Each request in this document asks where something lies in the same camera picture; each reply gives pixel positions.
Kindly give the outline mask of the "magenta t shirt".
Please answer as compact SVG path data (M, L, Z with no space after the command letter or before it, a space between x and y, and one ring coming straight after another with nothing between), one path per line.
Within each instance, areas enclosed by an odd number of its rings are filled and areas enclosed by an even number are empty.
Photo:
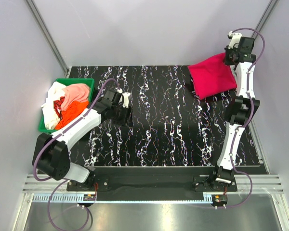
M216 54L188 66L196 95L201 99L237 88L231 67L224 64L225 53Z

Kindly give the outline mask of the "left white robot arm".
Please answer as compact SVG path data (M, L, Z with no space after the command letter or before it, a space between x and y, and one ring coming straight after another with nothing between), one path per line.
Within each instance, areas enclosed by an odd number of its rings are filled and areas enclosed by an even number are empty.
M32 160L34 171L41 171L54 180L71 180L83 190L94 186L94 171L70 161L69 152L89 131L109 120L118 126L130 125L132 94L107 90L95 99L72 122L58 131L38 136Z

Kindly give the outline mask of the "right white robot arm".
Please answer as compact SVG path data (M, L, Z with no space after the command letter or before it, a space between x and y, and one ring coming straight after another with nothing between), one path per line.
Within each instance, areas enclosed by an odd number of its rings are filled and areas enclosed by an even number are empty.
M209 178L210 187L219 191L234 182L235 160L240 138L260 106L253 89L256 55L252 54L254 38L230 32L230 43L225 48L224 64L235 67L237 93L228 106L226 135L216 169Z

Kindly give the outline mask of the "light pink t shirt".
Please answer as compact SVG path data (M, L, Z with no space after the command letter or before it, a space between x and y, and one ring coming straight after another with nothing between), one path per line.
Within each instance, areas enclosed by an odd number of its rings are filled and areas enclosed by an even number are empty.
M90 90L90 87L83 83L71 84L63 88L63 91L65 93L65 100L61 105L61 109L65 111L73 101L87 101Z

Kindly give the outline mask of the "orange t shirt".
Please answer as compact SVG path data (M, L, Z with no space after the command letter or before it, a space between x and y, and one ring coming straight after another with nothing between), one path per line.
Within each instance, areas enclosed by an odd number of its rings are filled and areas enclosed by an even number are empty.
M65 111L62 111L62 119L54 129L59 130L68 125L71 121L77 118L85 108L87 108L88 104L88 101L73 101Z

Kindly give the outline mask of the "green plastic bin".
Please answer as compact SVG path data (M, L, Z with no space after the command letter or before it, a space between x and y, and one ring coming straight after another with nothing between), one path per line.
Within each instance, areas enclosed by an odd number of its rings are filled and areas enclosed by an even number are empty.
M53 133L80 115L92 100L94 84L93 78L56 79L41 106L42 117L38 130Z

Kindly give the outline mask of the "dark red patterned garment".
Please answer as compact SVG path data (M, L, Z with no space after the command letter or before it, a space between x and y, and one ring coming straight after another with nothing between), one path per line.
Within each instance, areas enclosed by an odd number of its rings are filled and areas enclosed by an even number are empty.
M53 101L54 111L60 120L62 119L61 105L63 104L64 100L65 100L65 97L63 96L63 97L60 97L59 100Z

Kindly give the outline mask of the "white t shirt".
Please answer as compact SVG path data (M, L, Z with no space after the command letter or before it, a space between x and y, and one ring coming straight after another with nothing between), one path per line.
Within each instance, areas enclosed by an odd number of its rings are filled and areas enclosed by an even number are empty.
M63 88L66 86L59 82L54 82L50 89L48 90L45 103L41 106L42 113L44 116L44 125L48 130L54 129L56 125L60 122L60 119L56 115L53 108L53 101L59 100L60 97L65 96Z

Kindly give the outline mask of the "aluminium frame rail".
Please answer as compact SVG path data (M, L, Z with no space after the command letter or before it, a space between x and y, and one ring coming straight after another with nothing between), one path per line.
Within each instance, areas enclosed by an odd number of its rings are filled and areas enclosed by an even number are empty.
M65 191L92 191L97 188L99 192L110 192L116 189L180 189L196 192L217 193L248 193L252 188L253 193L282 193L283 188L277 175L251 175L251 180L246 176L236 175L229 186L213 185L209 183L207 175L106 175L100 174L92 177L97 186L85 186L76 181L65 183L59 192Z

